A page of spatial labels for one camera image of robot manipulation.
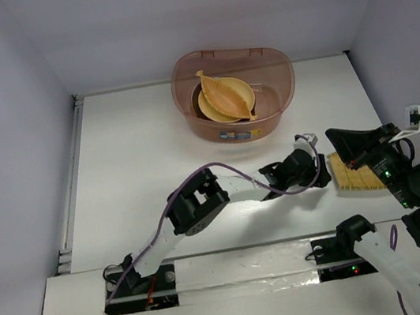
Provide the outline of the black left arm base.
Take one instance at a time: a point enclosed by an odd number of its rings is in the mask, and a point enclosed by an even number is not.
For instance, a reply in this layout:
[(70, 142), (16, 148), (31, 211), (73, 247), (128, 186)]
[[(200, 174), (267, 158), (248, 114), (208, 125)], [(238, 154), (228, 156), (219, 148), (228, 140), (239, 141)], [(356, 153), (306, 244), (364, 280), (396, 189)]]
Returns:
[(179, 306), (174, 272), (174, 263), (162, 264), (155, 275), (144, 278), (133, 271), (117, 287), (122, 268), (107, 266), (103, 270), (105, 314), (126, 315)]

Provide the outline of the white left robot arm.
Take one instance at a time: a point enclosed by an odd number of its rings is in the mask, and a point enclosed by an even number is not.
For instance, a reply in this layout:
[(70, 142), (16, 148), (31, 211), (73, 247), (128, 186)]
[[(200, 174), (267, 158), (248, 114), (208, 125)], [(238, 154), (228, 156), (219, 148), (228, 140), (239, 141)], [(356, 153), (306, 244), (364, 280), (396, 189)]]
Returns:
[(328, 185), (332, 176), (327, 171), (325, 156), (316, 150), (315, 136), (296, 138), (294, 151), (283, 161), (268, 164), (252, 174), (218, 162), (194, 171), (167, 198), (150, 242), (139, 253), (125, 257), (118, 283), (134, 293), (143, 292), (166, 255), (183, 238), (205, 230), (230, 203), (264, 203)]

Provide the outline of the leaf shaped yellow dish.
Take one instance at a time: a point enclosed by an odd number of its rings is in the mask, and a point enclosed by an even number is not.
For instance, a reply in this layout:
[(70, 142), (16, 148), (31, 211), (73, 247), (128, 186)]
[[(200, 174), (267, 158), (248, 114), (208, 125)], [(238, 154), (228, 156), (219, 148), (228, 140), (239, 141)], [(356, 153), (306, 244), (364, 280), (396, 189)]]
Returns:
[(229, 118), (255, 120), (252, 109), (248, 107), (248, 102), (231, 86), (224, 84), (218, 79), (204, 75), (202, 70), (198, 70), (195, 76), (200, 78), (201, 89), (208, 104), (220, 114)]

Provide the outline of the rectangular woven bamboo tray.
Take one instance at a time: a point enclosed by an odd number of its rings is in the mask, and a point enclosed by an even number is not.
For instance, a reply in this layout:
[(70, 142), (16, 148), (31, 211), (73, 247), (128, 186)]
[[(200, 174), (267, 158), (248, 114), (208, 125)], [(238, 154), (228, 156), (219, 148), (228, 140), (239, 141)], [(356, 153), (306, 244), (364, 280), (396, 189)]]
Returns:
[(349, 169), (337, 152), (328, 155), (328, 162), (336, 184), (341, 190), (370, 191), (386, 188), (385, 184), (367, 166), (357, 170)]

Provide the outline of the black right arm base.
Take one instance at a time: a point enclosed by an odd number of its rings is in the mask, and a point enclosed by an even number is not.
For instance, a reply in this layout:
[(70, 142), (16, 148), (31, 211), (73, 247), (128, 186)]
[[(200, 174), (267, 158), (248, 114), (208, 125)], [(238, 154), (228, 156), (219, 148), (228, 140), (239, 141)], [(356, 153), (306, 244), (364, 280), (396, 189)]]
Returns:
[(376, 231), (363, 216), (351, 216), (338, 224), (334, 236), (312, 240), (312, 249), (304, 259), (316, 264), (322, 283), (376, 273), (377, 269), (353, 250), (364, 234)]

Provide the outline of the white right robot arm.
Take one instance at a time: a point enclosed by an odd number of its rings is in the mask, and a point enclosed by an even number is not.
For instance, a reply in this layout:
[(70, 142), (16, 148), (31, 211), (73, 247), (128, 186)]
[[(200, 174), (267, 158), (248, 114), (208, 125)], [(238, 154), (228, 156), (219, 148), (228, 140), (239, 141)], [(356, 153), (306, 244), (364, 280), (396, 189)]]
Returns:
[[(392, 123), (364, 131), (329, 128), (325, 136), (348, 169), (368, 167), (411, 210), (401, 220), (420, 249), (420, 163), (414, 164), (414, 157), (404, 155), (400, 145), (420, 132), (420, 110), (410, 112), (409, 119), (409, 129), (401, 130)], [(420, 315), (420, 275), (382, 239), (373, 223), (352, 216), (337, 226), (335, 241), (339, 253), (358, 255), (370, 263)]]

